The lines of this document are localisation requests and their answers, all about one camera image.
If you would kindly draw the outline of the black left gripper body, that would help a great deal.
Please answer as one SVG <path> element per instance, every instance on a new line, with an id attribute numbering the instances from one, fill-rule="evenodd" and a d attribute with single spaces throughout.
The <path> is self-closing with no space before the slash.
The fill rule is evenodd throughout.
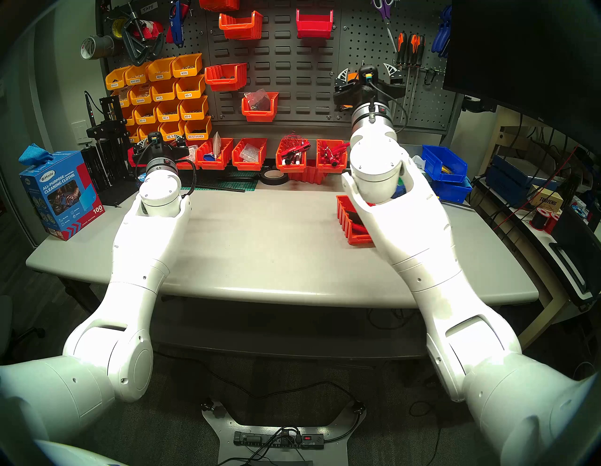
<path id="1" fill-rule="evenodd" d="M 155 158 L 167 158 L 178 162 L 189 157 L 185 137 L 164 141 L 161 133 L 151 133 L 145 140 L 133 146 L 133 163 L 149 163 Z"/>

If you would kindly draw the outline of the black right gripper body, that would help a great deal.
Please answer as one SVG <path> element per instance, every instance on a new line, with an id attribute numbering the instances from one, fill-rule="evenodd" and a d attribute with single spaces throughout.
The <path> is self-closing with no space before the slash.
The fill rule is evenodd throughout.
<path id="1" fill-rule="evenodd" d="M 347 84 L 336 84 L 335 78 L 334 105 L 337 110 L 355 109 L 366 103 L 386 104 L 389 101 L 400 99 L 406 94 L 407 86 L 401 71 L 400 78 L 389 78 L 388 76 L 389 82 L 379 78 L 378 68 L 374 65 L 362 65 L 353 79 L 349 76 Z"/>

